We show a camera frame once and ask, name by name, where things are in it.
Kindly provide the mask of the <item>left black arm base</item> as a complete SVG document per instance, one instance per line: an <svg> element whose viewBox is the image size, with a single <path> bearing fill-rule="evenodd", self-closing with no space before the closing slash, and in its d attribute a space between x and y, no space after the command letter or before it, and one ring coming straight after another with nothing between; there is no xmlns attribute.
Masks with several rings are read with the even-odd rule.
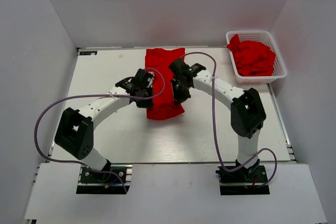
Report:
<svg viewBox="0 0 336 224"><path fill-rule="evenodd" d="M116 175L80 169L76 194L78 195L125 195L131 185L132 165L112 165L110 170L123 181L126 190Z"/></svg>

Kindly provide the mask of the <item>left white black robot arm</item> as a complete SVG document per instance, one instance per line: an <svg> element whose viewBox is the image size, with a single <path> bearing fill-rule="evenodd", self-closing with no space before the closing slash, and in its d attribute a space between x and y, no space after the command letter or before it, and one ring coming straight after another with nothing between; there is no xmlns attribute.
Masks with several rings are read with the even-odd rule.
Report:
<svg viewBox="0 0 336 224"><path fill-rule="evenodd" d="M128 93L122 87L113 87L106 98L99 98L79 109L67 108L62 113L55 143L83 165L92 168L93 176L104 182L110 178L111 163L94 148L95 128L112 113L134 101L128 96L147 98L152 95L152 88Z"/></svg>

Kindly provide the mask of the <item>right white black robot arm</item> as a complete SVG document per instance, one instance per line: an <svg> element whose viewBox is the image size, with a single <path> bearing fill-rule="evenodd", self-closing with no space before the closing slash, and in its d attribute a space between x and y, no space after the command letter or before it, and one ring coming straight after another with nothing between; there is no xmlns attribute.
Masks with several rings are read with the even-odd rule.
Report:
<svg viewBox="0 0 336 224"><path fill-rule="evenodd" d="M236 167L225 171L237 171L238 177L247 182L256 175L260 163L258 140L266 112L258 91L254 88L244 90L214 77L208 70L174 70L174 102L180 104L191 97L190 88L203 91L225 105L230 111L230 125L238 137Z"/></svg>

